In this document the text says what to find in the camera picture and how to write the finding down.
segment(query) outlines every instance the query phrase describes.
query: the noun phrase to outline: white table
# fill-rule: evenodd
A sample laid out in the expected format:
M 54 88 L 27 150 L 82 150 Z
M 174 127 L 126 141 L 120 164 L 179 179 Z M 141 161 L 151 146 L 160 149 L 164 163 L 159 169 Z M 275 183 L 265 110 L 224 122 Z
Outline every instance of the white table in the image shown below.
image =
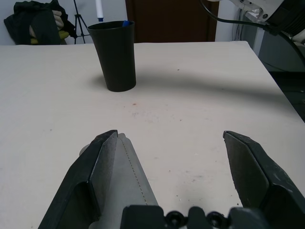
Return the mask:
M 80 149 L 110 129 L 164 212 L 241 205 L 224 130 L 259 142 L 305 195 L 305 125 L 246 42 L 142 43 L 135 61 L 136 87 L 114 93 L 92 44 L 0 47 L 1 229 L 37 228 Z

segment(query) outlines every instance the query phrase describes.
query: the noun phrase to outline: black plastic cup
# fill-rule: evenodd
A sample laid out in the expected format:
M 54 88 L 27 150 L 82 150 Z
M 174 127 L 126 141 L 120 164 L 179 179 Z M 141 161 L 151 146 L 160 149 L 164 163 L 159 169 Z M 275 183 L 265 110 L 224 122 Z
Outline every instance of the black plastic cup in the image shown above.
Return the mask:
M 88 27 L 99 56 L 107 88 L 124 92 L 136 85 L 134 65 L 134 22 L 99 23 Z

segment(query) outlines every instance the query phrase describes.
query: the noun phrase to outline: wooden door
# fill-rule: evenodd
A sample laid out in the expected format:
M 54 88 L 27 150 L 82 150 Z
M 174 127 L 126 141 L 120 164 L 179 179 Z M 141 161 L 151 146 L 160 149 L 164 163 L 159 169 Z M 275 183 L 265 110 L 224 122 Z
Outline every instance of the wooden door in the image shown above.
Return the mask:
M 135 22 L 135 42 L 213 42 L 216 21 L 198 0 L 125 0 Z M 218 14 L 218 2 L 204 1 Z

